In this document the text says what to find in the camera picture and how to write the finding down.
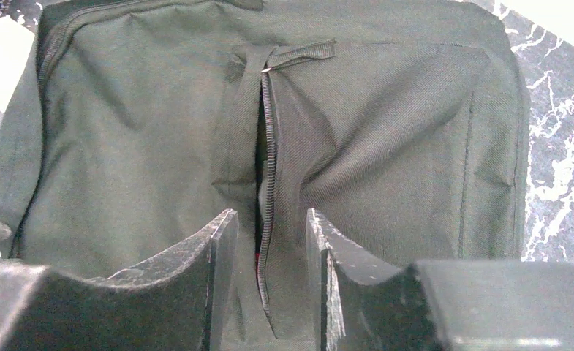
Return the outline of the small wooden block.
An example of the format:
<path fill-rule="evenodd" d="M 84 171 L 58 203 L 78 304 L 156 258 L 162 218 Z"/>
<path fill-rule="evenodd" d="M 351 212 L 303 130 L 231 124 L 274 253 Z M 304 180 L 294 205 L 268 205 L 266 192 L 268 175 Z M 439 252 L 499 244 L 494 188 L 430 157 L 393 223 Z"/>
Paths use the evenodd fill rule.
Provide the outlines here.
<path fill-rule="evenodd" d="M 0 111 L 4 112 L 26 66 L 34 34 L 10 16 L 0 17 Z"/>

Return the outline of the black student backpack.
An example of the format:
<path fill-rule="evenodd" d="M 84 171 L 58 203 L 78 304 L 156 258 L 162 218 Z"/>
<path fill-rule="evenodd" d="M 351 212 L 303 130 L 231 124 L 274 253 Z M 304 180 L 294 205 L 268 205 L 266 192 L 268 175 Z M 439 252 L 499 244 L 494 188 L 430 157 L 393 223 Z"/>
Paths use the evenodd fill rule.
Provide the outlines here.
<path fill-rule="evenodd" d="M 399 267 L 517 259 L 528 126 L 473 3 L 57 1 L 1 124 L 1 251 L 109 276 L 231 208 L 227 347 L 308 350 L 307 211 Z"/>

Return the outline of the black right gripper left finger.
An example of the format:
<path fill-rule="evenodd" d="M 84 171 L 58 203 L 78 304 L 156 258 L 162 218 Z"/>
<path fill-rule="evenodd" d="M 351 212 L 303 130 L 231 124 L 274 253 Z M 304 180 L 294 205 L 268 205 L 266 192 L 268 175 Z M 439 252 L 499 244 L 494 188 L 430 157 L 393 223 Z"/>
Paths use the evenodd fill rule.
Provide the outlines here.
<path fill-rule="evenodd" d="M 0 260 L 0 350 L 219 350 L 238 215 L 108 278 Z"/>

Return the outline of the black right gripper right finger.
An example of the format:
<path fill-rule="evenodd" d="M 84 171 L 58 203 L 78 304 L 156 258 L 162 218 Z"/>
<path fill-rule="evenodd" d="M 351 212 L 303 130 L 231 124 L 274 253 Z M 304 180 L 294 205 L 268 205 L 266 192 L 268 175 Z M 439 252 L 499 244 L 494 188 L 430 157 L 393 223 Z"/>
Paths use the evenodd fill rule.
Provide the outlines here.
<path fill-rule="evenodd" d="M 574 264 L 418 260 L 394 267 L 313 208 L 318 350 L 574 350 Z"/>

